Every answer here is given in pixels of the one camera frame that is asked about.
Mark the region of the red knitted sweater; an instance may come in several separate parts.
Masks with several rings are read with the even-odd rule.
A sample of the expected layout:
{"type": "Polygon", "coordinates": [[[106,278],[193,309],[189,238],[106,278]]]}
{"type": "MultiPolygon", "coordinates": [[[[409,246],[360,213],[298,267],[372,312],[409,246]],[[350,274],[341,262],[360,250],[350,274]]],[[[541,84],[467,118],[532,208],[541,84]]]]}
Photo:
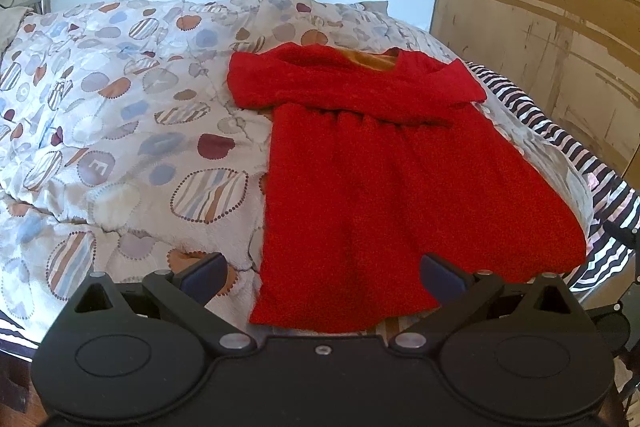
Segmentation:
{"type": "Polygon", "coordinates": [[[272,114],[253,323],[351,333],[431,309],[426,254],[510,283],[585,261],[574,212],[462,62],[291,43],[236,52],[227,82],[272,114]]]}

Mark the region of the patterned pillow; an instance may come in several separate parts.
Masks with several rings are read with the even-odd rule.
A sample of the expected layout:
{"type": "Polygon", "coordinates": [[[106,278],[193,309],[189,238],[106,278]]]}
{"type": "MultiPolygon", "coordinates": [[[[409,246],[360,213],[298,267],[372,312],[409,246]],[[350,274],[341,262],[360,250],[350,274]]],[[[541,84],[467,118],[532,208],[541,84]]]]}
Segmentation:
{"type": "Polygon", "coordinates": [[[32,14],[32,9],[26,8],[26,6],[14,6],[14,8],[0,11],[0,54],[6,52],[24,18],[30,14],[32,14]]]}

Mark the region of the patterned circle print duvet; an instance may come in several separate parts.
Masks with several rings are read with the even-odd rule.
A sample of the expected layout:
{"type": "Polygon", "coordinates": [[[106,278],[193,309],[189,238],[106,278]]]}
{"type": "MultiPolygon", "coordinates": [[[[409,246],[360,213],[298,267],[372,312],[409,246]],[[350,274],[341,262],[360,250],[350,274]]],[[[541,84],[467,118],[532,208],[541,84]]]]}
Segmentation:
{"type": "MultiPolygon", "coordinates": [[[[89,273],[136,283],[209,253],[229,269],[214,313],[254,333],[327,334],[250,321],[272,114],[236,106],[227,76],[236,52],[291,43],[460,61],[386,14],[314,0],[98,2],[24,18],[1,54],[1,310],[31,343],[89,273]]],[[[587,246],[585,179],[483,89],[480,111],[570,206],[587,246]]]]}

